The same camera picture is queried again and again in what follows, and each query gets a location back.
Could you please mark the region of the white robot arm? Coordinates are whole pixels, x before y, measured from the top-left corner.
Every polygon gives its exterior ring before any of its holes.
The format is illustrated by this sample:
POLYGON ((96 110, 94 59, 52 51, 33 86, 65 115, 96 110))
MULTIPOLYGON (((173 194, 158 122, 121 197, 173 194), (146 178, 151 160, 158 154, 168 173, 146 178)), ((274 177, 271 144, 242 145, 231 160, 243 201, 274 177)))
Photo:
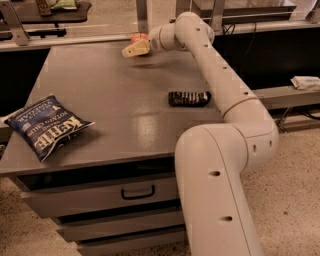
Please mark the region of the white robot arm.
POLYGON ((215 33, 193 12, 137 36, 122 50, 133 57, 187 50, 223 121, 184 132, 175 171, 192 256, 264 256, 241 182, 274 155, 279 133, 267 109, 214 49, 215 33))

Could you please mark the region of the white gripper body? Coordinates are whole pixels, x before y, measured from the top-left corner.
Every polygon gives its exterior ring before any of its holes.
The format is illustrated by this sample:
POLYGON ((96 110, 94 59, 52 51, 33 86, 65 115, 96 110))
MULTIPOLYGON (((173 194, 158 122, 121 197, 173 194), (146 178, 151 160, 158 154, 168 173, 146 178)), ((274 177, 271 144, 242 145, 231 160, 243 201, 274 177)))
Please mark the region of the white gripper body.
POLYGON ((160 52, 163 50, 160 41, 161 27, 153 28, 148 34, 148 42, 152 51, 160 52))

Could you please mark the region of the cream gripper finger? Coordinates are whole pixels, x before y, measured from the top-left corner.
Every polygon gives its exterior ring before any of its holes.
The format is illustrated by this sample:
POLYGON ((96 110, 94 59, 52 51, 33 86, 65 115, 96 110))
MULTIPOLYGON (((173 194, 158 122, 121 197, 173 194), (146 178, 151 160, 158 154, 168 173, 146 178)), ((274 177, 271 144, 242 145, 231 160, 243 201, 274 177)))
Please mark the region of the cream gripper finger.
POLYGON ((125 58, 135 57, 135 56, 142 56, 148 54, 150 52, 150 46, 147 40, 140 39, 130 44, 126 48, 122 50, 122 55, 125 58))

